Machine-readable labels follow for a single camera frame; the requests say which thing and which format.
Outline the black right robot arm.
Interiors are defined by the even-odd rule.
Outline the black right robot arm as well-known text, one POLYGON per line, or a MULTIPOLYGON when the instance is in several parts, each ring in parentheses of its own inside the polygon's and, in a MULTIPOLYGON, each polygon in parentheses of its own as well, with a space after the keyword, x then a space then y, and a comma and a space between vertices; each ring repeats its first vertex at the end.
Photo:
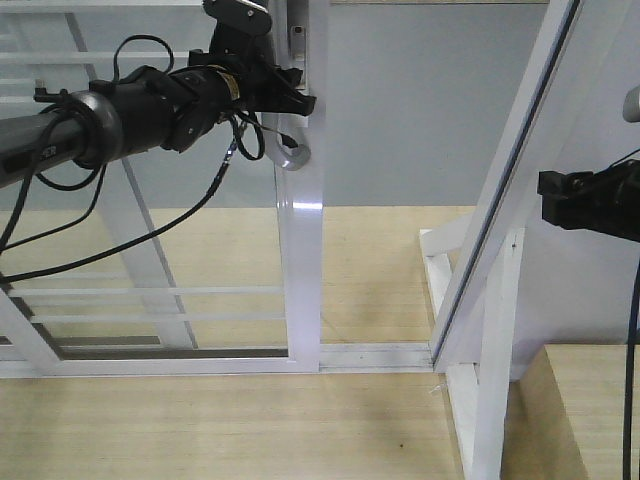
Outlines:
POLYGON ((639 151, 599 171, 541 171, 542 219, 565 230, 639 240, 639 151))

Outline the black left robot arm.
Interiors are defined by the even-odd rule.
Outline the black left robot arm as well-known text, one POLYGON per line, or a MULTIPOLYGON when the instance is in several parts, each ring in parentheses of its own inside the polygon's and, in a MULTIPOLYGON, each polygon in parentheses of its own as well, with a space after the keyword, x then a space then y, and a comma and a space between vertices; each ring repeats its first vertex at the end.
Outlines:
POLYGON ((303 72, 274 62, 272 17, 264 4, 206 1, 216 26, 208 51, 190 51, 182 69, 143 65, 70 93, 35 90, 36 115, 1 122, 1 184, 66 161, 96 170, 155 147, 182 153, 234 115, 309 116, 316 99, 299 91, 303 72))

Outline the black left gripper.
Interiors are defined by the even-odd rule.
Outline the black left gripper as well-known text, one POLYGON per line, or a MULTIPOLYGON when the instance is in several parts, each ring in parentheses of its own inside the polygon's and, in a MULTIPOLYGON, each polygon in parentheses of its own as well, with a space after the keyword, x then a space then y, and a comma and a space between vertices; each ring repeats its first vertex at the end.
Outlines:
POLYGON ((217 0, 202 6, 216 24, 209 50, 190 51, 188 65, 219 66, 232 75, 239 90, 233 98, 250 111, 311 115, 316 98, 298 90, 303 71, 275 63, 268 3, 217 0))

